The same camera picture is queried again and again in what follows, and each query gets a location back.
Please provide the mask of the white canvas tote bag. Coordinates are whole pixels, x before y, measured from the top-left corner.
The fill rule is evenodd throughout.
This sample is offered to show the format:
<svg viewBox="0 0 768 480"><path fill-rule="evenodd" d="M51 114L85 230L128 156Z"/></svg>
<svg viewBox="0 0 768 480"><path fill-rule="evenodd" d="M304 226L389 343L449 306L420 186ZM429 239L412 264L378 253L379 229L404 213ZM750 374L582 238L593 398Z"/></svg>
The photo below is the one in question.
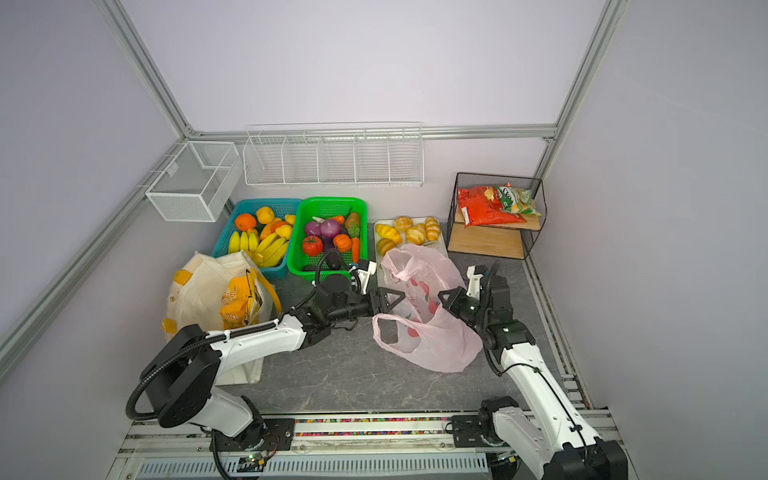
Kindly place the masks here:
<svg viewBox="0 0 768 480"><path fill-rule="evenodd" d="M183 327L193 324L204 331L238 330L224 327L220 316L221 300L229 282L243 276L247 270L256 274L258 290L263 297L259 322L252 325L272 320L275 312L282 311L281 301L274 286L244 252L218 258L197 253L174 274L165 318L161 322L165 339L171 340Z"/></svg>

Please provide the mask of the yellow snack bag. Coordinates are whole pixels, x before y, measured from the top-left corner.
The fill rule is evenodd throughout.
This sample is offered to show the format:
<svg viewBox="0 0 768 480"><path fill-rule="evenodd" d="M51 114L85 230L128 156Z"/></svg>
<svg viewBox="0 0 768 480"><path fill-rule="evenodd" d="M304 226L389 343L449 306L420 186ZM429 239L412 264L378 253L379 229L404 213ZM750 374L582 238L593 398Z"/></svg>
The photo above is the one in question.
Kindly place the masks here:
<svg viewBox="0 0 768 480"><path fill-rule="evenodd" d="M221 300L220 316L226 329L244 328L259 322L262 307L256 274L247 270L229 282Z"/></svg>

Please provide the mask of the pink plastic grocery bag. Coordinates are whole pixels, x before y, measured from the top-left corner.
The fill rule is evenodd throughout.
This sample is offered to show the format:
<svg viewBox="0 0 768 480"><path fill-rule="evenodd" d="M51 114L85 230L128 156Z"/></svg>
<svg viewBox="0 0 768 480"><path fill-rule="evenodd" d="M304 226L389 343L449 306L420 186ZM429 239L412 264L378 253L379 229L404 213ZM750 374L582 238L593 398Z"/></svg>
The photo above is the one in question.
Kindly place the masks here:
<svg viewBox="0 0 768 480"><path fill-rule="evenodd" d="M482 349L480 337L440 304L437 294L465 285L455 264L433 250L405 245L382 262L384 287L406 298L373 316L373 339L383 350L439 373L460 373Z"/></svg>

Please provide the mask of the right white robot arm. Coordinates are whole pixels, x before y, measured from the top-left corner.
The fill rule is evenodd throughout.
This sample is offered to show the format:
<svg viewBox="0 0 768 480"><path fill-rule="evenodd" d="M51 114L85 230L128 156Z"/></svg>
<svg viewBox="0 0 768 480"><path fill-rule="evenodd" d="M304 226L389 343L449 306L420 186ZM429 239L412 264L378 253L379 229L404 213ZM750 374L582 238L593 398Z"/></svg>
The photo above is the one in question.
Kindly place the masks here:
<svg viewBox="0 0 768 480"><path fill-rule="evenodd" d="M467 269L469 284L438 294L441 305L481 339L492 372L513 380L533 413L529 419L509 396L485 400L478 410L483 440L506 444L538 479L627 479L620 444L605 440L573 406L542 357L535 338L514 318L500 263Z"/></svg>

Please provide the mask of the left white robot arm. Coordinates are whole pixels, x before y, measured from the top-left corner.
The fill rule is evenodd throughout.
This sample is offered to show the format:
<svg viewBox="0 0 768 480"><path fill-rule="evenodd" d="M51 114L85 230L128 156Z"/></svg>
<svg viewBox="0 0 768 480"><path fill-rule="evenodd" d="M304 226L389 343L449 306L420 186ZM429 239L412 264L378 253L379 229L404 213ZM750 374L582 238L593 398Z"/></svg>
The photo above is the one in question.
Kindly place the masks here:
<svg viewBox="0 0 768 480"><path fill-rule="evenodd" d="M361 318L391 313L405 295L370 289L375 270L368 260L348 265L332 249L315 268L311 292L275 319L236 330L183 327L141 373L126 401L126 416L155 420L163 428L195 425L211 433L214 446L264 445L271 432L255 404L222 390L217 379L251 361L307 349L335 329L350 331Z"/></svg>

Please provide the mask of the red toy tomato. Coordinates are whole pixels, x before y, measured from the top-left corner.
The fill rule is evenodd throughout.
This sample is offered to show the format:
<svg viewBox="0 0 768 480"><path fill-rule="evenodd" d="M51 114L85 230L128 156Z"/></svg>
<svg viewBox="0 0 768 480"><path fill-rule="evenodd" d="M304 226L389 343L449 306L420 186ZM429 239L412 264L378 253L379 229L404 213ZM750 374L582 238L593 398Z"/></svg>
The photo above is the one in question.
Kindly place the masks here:
<svg viewBox="0 0 768 480"><path fill-rule="evenodd" d="M302 252L309 258L322 256L326 251L326 242L322 236L310 235L303 239Z"/></svg>

